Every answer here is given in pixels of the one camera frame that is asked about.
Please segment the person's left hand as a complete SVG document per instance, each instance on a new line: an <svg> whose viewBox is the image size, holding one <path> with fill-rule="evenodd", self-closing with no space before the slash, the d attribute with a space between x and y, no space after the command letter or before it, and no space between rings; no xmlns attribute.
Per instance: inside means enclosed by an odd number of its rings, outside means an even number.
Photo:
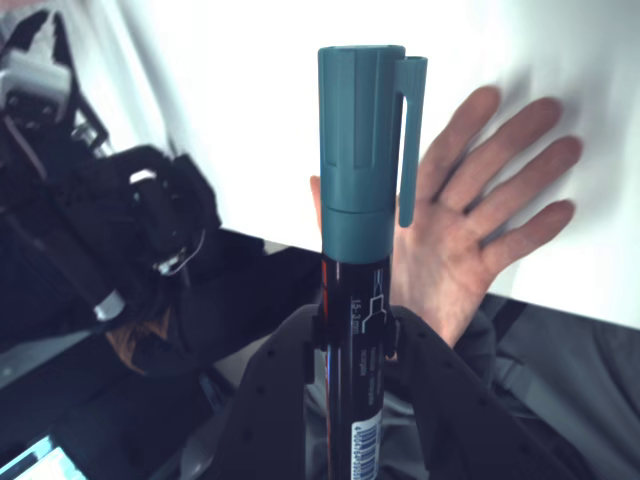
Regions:
<svg viewBox="0 0 640 480"><path fill-rule="evenodd" d="M552 241L575 214L572 201L556 201L523 225L498 231L582 155L581 140L563 136L489 190L489 182L563 113L558 99L536 99L473 146L500 104L500 90L482 86L455 110L420 162L413 223L394 234L391 301L417 314L449 347L461 339L496 277Z"/></svg>

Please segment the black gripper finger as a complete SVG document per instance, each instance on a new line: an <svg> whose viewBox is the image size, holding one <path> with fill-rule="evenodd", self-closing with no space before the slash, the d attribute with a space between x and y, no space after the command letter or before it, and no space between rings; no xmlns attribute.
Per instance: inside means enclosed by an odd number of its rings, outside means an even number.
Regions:
<svg viewBox="0 0 640 480"><path fill-rule="evenodd" d="M394 306L398 366L431 479L572 479L420 317Z"/></svg>
<svg viewBox="0 0 640 480"><path fill-rule="evenodd" d="M303 479L305 386L315 379L321 307L288 317L253 354L204 479Z"/></svg>

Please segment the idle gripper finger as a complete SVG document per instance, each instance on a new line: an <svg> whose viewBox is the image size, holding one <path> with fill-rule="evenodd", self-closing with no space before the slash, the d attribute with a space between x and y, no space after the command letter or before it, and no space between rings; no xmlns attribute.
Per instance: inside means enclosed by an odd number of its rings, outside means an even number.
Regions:
<svg viewBox="0 0 640 480"><path fill-rule="evenodd" d="M73 55L67 35L67 29L62 15L59 12L53 14L54 44L52 58L56 63L65 66L74 66Z"/></svg>
<svg viewBox="0 0 640 480"><path fill-rule="evenodd" d="M12 52L26 53L29 59L51 62L48 40L40 45L36 37L49 20L49 10L8 10L1 13L1 65Z"/></svg>

